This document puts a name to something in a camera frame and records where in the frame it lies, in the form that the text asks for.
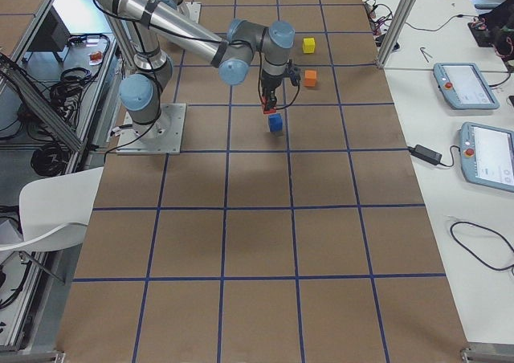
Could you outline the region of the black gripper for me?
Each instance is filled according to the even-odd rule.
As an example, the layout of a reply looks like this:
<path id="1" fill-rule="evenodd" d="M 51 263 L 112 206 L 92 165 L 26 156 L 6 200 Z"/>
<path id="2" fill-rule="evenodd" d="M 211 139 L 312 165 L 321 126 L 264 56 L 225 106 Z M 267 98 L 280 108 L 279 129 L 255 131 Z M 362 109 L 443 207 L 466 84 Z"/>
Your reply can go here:
<path id="1" fill-rule="evenodd" d="M 277 98 L 275 90 L 283 83 L 284 73 L 272 75 L 267 71 L 262 71 L 259 75 L 260 81 L 260 95 L 267 98 L 267 109 L 275 110 Z"/>

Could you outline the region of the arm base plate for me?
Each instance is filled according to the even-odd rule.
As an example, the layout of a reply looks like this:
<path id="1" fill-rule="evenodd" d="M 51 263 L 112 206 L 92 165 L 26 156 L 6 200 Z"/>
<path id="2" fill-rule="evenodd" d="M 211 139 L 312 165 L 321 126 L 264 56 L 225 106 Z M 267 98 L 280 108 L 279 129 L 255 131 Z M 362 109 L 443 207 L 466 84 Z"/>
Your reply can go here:
<path id="1" fill-rule="evenodd" d="M 161 116 L 153 127 L 136 124 L 120 132 L 116 153 L 126 155 L 173 154 L 181 152 L 186 104 L 161 104 Z"/>
<path id="2" fill-rule="evenodd" d="M 201 7 L 200 2 L 183 2 L 177 6 L 177 10 L 189 20 L 199 23 Z"/>

